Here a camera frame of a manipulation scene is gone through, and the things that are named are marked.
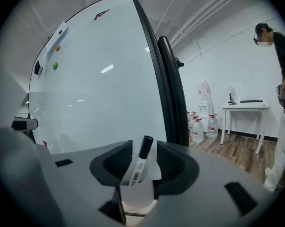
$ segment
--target person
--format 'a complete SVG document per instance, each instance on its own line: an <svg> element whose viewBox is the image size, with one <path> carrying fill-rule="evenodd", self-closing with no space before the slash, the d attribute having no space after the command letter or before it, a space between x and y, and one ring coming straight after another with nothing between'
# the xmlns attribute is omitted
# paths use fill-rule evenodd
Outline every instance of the person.
<svg viewBox="0 0 285 227"><path fill-rule="evenodd" d="M265 169L267 178L264 183L264 187L270 192L274 192L285 169L285 36L279 32L274 32L268 24L257 24L255 27L255 33L257 38L254 37L254 41L257 45L271 46L274 44L283 79L283 83L278 94L278 100L284 110L280 120L274 165L272 169Z"/></svg>

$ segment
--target dark hair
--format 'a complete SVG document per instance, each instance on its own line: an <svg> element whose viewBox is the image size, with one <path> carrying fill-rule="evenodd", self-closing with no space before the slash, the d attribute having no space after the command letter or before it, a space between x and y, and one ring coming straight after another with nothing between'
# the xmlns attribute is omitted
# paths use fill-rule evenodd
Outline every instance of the dark hair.
<svg viewBox="0 0 285 227"><path fill-rule="evenodd" d="M257 24L256 27L255 27L255 32L256 32L258 37L261 37L261 34L262 34L261 29L262 28L265 28L268 32L273 31L273 29L270 28L269 25L267 25L267 24L262 24L262 23Z"/></svg>

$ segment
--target white pants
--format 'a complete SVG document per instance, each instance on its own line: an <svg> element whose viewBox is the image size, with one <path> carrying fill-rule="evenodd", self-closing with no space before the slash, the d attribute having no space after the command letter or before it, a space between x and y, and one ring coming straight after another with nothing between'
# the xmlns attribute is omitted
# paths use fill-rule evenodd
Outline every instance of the white pants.
<svg viewBox="0 0 285 227"><path fill-rule="evenodd" d="M274 165L271 173L267 176L264 187L273 192L277 187L285 169L285 109L281 116L279 135L275 149Z"/></svg>

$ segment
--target marker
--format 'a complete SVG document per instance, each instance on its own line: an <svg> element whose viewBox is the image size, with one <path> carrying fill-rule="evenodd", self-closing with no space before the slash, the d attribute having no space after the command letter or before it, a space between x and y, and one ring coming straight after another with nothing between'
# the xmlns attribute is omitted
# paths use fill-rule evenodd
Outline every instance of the marker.
<svg viewBox="0 0 285 227"><path fill-rule="evenodd" d="M130 178L129 186L135 186L139 183L152 143L153 138L145 135L142 141L142 147L139 152L137 162Z"/></svg>

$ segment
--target magnet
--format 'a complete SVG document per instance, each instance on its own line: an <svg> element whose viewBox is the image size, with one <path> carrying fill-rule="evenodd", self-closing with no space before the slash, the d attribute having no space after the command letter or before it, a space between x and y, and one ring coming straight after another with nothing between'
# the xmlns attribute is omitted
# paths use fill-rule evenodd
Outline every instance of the magnet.
<svg viewBox="0 0 285 227"><path fill-rule="evenodd" d="M55 63L53 64L53 69L56 70L56 69L57 69L57 66L58 66L58 63L55 62Z"/></svg>

